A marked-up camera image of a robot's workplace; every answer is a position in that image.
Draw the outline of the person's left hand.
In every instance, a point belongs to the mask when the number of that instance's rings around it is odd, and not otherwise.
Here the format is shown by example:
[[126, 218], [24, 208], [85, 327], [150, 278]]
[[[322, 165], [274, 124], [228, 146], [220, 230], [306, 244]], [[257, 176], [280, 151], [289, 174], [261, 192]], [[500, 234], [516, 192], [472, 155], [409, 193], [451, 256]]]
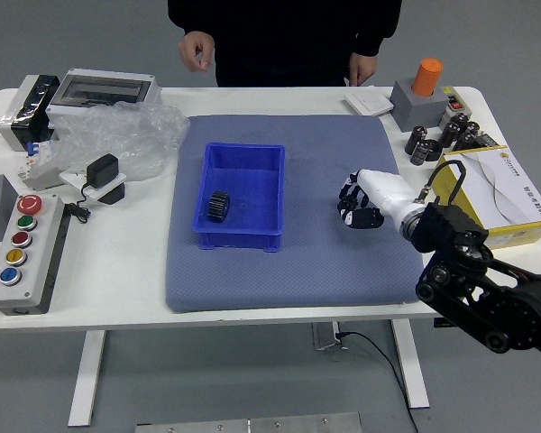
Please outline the person's left hand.
[[353, 52], [349, 59], [348, 81], [351, 87], [362, 86], [377, 70], [378, 58]]

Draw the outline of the person's right hand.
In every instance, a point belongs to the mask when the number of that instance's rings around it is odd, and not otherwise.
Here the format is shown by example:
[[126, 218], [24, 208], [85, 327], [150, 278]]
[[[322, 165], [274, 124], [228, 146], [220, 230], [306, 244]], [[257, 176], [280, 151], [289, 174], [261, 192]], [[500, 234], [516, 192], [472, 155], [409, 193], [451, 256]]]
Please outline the person's right hand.
[[188, 32], [178, 45], [180, 59], [189, 72], [207, 73], [215, 51], [214, 38], [199, 31]]

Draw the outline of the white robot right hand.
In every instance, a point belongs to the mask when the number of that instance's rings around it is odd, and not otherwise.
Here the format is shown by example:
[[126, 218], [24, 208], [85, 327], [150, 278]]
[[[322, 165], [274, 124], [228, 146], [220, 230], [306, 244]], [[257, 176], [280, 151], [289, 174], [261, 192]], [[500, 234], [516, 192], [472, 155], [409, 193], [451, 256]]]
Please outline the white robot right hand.
[[415, 195], [397, 174], [361, 169], [346, 179], [337, 210], [344, 223], [354, 229], [379, 228], [388, 217], [397, 231], [407, 237], [424, 210], [415, 201]]

